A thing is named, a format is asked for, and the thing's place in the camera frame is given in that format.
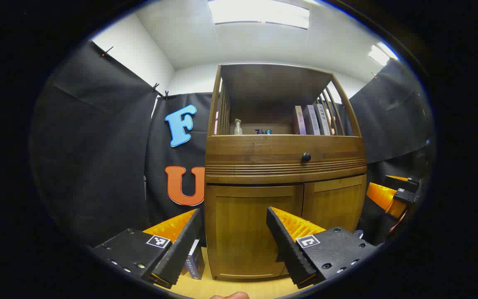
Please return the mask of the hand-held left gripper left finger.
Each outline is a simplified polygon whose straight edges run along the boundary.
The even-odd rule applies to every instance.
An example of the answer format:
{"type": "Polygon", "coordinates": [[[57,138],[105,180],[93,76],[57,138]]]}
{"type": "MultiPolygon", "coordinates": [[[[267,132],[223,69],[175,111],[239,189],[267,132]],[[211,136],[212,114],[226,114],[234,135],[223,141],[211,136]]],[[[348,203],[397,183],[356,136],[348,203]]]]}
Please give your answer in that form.
{"type": "Polygon", "coordinates": [[[127,228],[92,252],[129,276],[171,288],[178,282],[201,227],[202,212],[196,208],[144,231],[127,228]]]}

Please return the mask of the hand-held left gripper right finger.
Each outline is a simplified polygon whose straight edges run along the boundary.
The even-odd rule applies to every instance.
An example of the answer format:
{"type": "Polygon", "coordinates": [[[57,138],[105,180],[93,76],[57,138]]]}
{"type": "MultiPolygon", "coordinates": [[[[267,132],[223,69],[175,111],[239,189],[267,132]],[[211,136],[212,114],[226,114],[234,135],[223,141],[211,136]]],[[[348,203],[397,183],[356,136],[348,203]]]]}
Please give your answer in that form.
{"type": "Polygon", "coordinates": [[[340,277],[374,255],[379,247],[342,227],[324,229],[275,207],[267,209],[266,224],[298,288],[340,277]]]}

